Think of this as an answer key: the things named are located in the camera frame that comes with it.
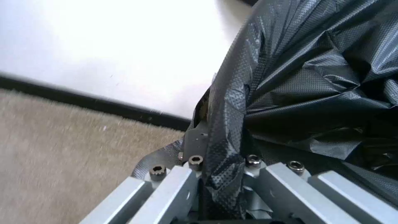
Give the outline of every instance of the hex socket screw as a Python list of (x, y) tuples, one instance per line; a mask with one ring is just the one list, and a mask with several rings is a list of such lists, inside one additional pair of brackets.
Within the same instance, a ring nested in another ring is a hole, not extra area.
[(286, 166), (297, 175), (302, 175), (305, 171), (304, 164), (299, 161), (289, 161), (287, 162)]
[(257, 155), (248, 155), (246, 156), (246, 167), (258, 169), (261, 167), (261, 159)]
[(194, 171), (201, 171), (203, 165), (203, 157), (200, 155), (193, 155), (188, 160), (189, 167)]
[(153, 181), (162, 181), (167, 174), (166, 167), (164, 165), (156, 165), (149, 170), (150, 179)]

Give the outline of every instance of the wrinkled plastic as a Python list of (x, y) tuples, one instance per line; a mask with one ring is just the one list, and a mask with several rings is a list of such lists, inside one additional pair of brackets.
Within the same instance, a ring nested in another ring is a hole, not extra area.
[(245, 217), (242, 176), (252, 137), (367, 168), (384, 158), (374, 170), (394, 166), (397, 8), (393, 0), (254, 6), (210, 87), (203, 217)]

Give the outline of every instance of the trash bag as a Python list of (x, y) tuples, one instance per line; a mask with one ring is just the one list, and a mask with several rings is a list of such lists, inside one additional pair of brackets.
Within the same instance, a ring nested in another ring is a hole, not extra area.
[(397, 182), (377, 174), (398, 179), (397, 8), (393, 0), (256, 3), (191, 124), (208, 124), (203, 219), (245, 218), (250, 153), (335, 170), (398, 205)]

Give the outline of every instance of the carpet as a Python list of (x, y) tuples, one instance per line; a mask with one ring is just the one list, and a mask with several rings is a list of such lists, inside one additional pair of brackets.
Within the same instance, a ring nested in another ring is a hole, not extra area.
[(0, 223), (78, 223), (183, 132), (0, 90)]

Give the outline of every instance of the baseboard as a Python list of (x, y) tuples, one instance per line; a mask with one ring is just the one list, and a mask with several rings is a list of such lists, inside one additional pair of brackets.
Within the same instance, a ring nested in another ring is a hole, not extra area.
[(39, 84), (34, 84), (33, 82), (17, 80), (5, 76), (0, 76), (0, 88), (15, 90), (57, 102), (72, 104), (108, 114), (115, 114), (139, 122), (172, 128), (180, 131), (185, 131), (191, 122), (188, 119), (179, 118), (169, 114), (163, 114), (122, 103), (111, 102), (108, 100), (97, 99), (90, 96), (84, 96), (67, 90), (54, 89)]

